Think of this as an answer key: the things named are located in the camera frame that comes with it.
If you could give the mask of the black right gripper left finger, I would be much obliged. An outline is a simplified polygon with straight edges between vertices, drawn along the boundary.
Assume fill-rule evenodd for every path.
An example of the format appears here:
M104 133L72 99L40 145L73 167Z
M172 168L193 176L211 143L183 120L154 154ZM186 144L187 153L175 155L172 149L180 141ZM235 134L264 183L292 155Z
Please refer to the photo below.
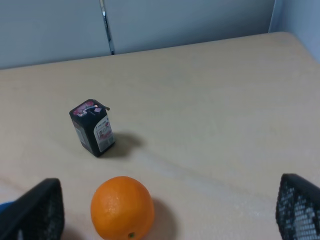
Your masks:
M65 211L59 179L46 178L13 201L0 213L2 240L61 239Z

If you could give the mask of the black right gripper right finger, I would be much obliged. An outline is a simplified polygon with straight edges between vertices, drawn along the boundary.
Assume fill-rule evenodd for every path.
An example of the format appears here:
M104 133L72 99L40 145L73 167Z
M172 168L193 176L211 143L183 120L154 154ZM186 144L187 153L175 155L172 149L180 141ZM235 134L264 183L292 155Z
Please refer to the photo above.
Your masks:
M295 173L281 176L275 220L283 240L320 238L320 188Z

